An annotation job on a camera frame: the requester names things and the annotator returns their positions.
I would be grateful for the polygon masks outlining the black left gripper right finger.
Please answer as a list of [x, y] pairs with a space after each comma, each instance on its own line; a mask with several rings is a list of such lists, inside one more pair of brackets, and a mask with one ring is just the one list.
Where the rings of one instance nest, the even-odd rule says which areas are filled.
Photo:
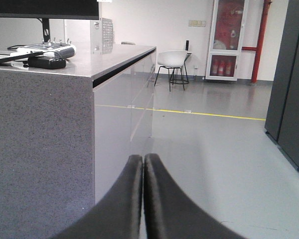
[[154, 153], [145, 156], [143, 195], [149, 239], [241, 238], [197, 206]]

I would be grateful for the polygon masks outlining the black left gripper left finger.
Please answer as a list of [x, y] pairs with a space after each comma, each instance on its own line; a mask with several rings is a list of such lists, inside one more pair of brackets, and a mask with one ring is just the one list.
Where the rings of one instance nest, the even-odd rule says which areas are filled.
[[131, 155], [104, 197], [54, 239], [138, 239], [143, 195], [143, 160]]

